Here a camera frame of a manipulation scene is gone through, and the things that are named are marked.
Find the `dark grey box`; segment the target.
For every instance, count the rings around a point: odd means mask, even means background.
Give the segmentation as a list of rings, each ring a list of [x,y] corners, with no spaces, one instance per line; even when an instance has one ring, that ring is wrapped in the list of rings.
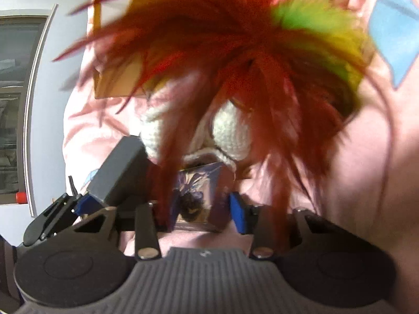
[[[124,136],[98,169],[87,192],[107,206],[119,206],[132,196],[143,200],[149,165],[141,139]]]

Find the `purple patterned small box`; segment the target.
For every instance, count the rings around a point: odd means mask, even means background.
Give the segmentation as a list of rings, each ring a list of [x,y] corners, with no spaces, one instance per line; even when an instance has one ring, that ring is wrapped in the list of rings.
[[[231,220],[234,173],[222,162],[184,169],[174,189],[176,230],[219,233]]]

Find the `white crochet bunny plush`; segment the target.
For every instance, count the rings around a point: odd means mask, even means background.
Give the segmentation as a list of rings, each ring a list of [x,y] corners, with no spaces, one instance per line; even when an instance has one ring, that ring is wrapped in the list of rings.
[[[139,137],[149,158],[157,160],[162,141],[162,115],[169,104],[149,107],[141,117]],[[251,151],[251,136],[241,111],[227,101],[212,117],[200,121],[183,164],[191,166],[205,160],[221,162],[236,171],[236,163],[245,160]]]

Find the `red feather shuttlecock toy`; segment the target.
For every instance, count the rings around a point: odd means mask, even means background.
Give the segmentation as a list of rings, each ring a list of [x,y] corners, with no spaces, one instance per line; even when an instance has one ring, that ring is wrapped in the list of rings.
[[[200,121],[227,101],[251,136],[256,168],[283,224],[293,191],[316,200],[329,176],[340,133],[361,108],[375,52],[354,12],[333,0],[143,0],[138,49],[144,97],[169,104],[149,179],[160,213]]]

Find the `orange cardboard storage box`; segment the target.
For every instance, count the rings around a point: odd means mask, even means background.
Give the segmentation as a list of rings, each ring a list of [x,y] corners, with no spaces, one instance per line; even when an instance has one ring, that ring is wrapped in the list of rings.
[[[141,20],[134,15],[143,0],[92,0],[89,8],[91,35],[104,36],[94,40],[93,75],[95,97],[143,96],[151,93],[159,78],[150,78],[138,85],[144,68],[144,52],[138,49]]]

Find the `window with grey frame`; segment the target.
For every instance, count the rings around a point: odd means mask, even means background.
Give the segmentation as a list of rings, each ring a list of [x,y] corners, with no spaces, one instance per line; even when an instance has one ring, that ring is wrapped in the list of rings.
[[[33,95],[46,37],[58,6],[1,11],[1,205],[36,216],[30,162]]]

